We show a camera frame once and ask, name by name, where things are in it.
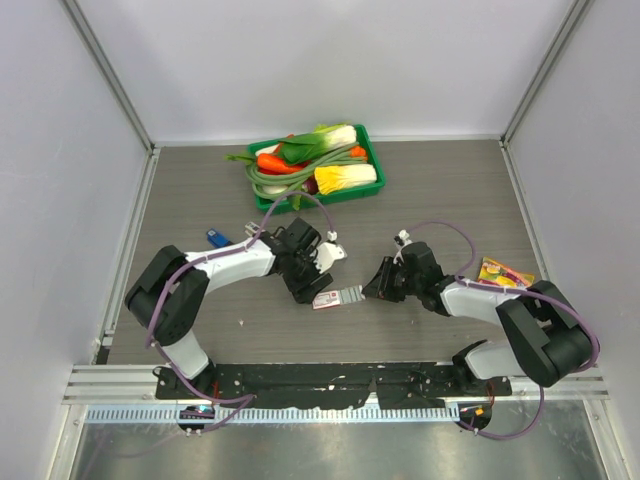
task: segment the yellow packet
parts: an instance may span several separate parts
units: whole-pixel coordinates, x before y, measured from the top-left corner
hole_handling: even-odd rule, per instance
[[[517,272],[489,257],[482,258],[482,268],[478,275],[478,283],[512,288],[530,287],[534,279],[535,275],[531,273]]]

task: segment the gray wall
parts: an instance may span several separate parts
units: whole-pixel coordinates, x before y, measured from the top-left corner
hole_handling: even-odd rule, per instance
[[[61,6],[0,15],[0,478],[40,479],[90,359],[144,151]]]
[[[600,336],[629,453],[640,445],[638,18],[637,0],[594,2],[513,142],[551,273]]]
[[[80,0],[154,140],[501,134],[571,0]]]

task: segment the robotic arm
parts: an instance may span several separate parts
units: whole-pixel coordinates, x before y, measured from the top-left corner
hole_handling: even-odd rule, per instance
[[[443,316],[471,317],[501,326],[508,343],[477,342],[454,356],[461,379],[473,383],[497,376],[526,375],[550,387],[583,365],[592,355],[588,335],[564,310],[523,294],[469,287],[469,281],[444,275],[425,242],[411,242],[406,232],[396,238],[399,252],[385,257],[366,297],[401,302],[416,296],[422,305]],[[570,306],[551,282],[528,289]]]
[[[193,333],[193,323],[205,295],[250,277],[281,275],[298,303],[311,303],[332,281],[326,273],[335,260],[346,257],[334,243],[336,234],[320,244],[320,234],[296,218],[274,234],[215,250],[216,258],[187,269],[162,306],[153,336],[182,374],[203,393],[211,391],[215,365]],[[149,328],[153,311],[169,278],[192,260],[212,252],[182,253],[174,246],[161,249],[125,298],[126,307],[138,322]]]

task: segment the green basket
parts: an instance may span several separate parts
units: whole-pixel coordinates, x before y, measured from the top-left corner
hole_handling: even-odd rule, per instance
[[[337,192],[330,193],[329,195],[320,195],[319,193],[314,195],[321,203],[337,203],[337,202],[346,202],[347,200],[353,200],[354,198],[361,197],[369,197],[371,195],[377,194],[382,187],[387,183],[387,179],[384,176],[384,172],[380,167],[380,163],[378,162],[378,157],[376,155],[376,151],[373,149],[373,145],[371,144],[371,140],[369,140],[369,135],[367,134],[367,129],[364,128],[363,125],[354,125],[356,129],[356,139],[361,147],[363,147],[367,151],[367,156],[369,158],[369,163],[373,165],[373,168],[376,169],[376,175],[378,179],[375,183],[370,185],[364,185],[362,187],[353,187],[346,188],[344,190],[338,190]],[[247,147],[249,153],[255,155],[255,153],[265,147],[270,147],[271,145],[275,145],[278,143],[277,140],[266,140],[264,142],[252,143]],[[272,200],[267,200],[265,198],[258,197],[256,195],[256,205],[257,207],[266,212],[269,210],[271,205],[273,204]],[[317,207],[315,203],[301,202],[300,208],[312,208]],[[292,212],[293,207],[287,201],[280,202],[280,204],[275,208],[273,213],[285,213]]]

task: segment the gray wood tabletop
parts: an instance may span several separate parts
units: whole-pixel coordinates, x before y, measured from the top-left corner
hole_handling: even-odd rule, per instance
[[[348,258],[335,264],[329,289],[368,283],[383,256],[396,251],[393,236],[425,219],[447,220],[475,240],[480,256],[532,272],[538,268],[497,141],[376,143],[387,176],[377,196],[328,206]],[[242,147],[162,149],[131,267],[129,283],[156,252],[173,244],[182,251],[211,247],[214,227],[242,241],[247,221],[262,214],[240,164],[224,161]],[[319,209],[299,213],[321,233]],[[274,216],[273,231],[294,214]],[[446,273],[469,258],[456,232],[430,226],[414,235],[432,247]],[[475,279],[481,257],[467,276]],[[248,279],[209,294],[195,332],[217,362],[369,362],[447,360],[476,340],[500,339],[499,328],[479,321],[445,318],[415,298],[393,304],[376,299],[312,311],[296,304],[277,276]],[[109,356],[112,364],[161,361],[143,347],[145,331],[122,309]]]

